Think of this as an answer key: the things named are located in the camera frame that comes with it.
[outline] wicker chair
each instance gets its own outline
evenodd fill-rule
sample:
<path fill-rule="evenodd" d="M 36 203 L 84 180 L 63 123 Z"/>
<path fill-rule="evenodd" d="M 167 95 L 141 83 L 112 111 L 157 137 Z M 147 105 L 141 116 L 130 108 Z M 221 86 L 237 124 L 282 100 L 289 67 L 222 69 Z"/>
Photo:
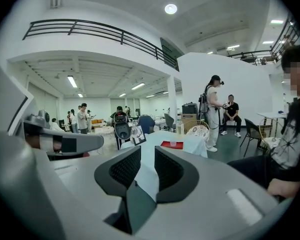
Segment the wicker chair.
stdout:
<path fill-rule="evenodd" d="M 282 124 L 275 119 L 266 117 L 261 120 L 259 124 L 259 133 L 264 151 L 271 151 L 278 146 L 282 137 L 282 129 Z"/>
<path fill-rule="evenodd" d="M 200 136 L 206 142 L 209 139 L 210 128 L 204 121 L 192 120 L 184 124 L 184 134 Z"/>

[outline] fluorescent light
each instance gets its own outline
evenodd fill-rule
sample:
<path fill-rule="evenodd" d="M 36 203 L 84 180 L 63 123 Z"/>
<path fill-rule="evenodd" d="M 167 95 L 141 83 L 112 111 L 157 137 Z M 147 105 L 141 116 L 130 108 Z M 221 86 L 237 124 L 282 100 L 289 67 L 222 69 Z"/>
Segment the fluorescent light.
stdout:
<path fill-rule="evenodd" d="M 239 47 L 239 46 L 240 46 L 240 45 L 237 44 L 237 45 L 234 45 L 234 46 L 229 46 L 227 49 L 237 48 L 237 47 Z"/>
<path fill-rule="evenodd" d="M 139 88 L 139 87 L 141 87 L 141 86 L 144 86 L 144 85 L 145 85 L 145 83 L 142 82 L 142 83 L 138 84 L 137 86 L 131 88 L 131 90 L 135 90 L 135 89 L 137 89 L 137 88 Z"/>
<path fill-rule="evenodd" d="M 70 81 L 70 83 L 72 84 L 72 86 L 74 88 L 78 88 L 77 84 L 76 84 L 76 81 L 75 81 L 75 79 L 74 79 L 74 77 L 72 75 L 68 75 L 68 80 Z"/>
<path fill-rule="evenodd" d="M 167 4 L 164 8 L 164 11 L 167 13 L 167 14 L 175 14 L 176 11 L 177 11 L 177 7 L 175 4 L 173 3 L 170 3 L 170 4 Z"/>
<path fill-rule="evenodd" d="M 271 20 L 271 23 L 272 24 L 282 24 L 282 23 L 284 23 L 284 21 L 283 20 L 278 20 L 278 19 L 273 19 L 273 20 Z"/>

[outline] column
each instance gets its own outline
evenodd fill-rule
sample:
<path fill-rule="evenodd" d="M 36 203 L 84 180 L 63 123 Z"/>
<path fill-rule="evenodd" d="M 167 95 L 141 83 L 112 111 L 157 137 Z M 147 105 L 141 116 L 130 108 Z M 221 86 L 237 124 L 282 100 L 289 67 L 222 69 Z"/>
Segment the column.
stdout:
<path fill-rule="evenodd" d="M 133 99 L 133 117 L 136 117 L 136 99 Z"/>
<path fill-rule="evenodd" d="M 178 112 L 177 112 L 175 78 L 173 76 L 170 76 L 167 79 L 167 85 L 168 85 L 168 92 L 169 92 L 170 117 L 174 119 L 174 124 L 175 124 L 177 122 Z"/>

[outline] ceiling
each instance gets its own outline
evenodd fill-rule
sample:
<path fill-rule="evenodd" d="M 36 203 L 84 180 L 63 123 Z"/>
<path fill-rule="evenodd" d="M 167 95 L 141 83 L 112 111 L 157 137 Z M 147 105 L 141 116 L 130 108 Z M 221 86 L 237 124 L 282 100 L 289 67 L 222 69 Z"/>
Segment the ceiling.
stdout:
<path fill-rule="evenodd" d="M 109 5 L 144 21 L 164 25 L 193 52 L 209 52 L 236 45 L 236 53 L 251 51 L 261 41 L 269 12 L 269 0 L 86 0 Z M 175 14 L 166 14 L 167 4 Z"/>
<path fill-rule="evenodd" d="M 65 98 L 78 98 L 78 93 L 96 98 L 118 98 L 123 93 L 127 93 L 123 98 L 145 98 L 168 90 L 167 74 L 102 54 L 93 57 L 42 55 L 17 63 L 24 70 L 34 71 Z M 73 88 L 68 76 L 73 76 L 78 88 Z M 145 85 L 131 90 L 140 83 Z M 181 91 L 181 82 L 177 79 L 175 89 Z"/>

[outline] black hair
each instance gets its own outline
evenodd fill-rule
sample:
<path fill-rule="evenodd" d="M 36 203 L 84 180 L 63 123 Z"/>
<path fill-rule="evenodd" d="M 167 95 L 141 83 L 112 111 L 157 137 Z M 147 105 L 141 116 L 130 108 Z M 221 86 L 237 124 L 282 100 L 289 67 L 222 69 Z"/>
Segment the black hair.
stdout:
<path fill-rule="evenodd" d="M 282 55 L 281 66 L 284 72 L 290 73 L 291 63 L 300 62 L 300 45 L 287 48 Z"/>
<path fill-rule="evenodd" d="M 210 79 L 210 82 L 206 85 L 205 89 L 204 89 L 204 93 L 207 93 L 208 87 L 209 86 L 213 86 L 215 81 L 221 81 L 220 77 L 218 75 L 213 75 Z"/>

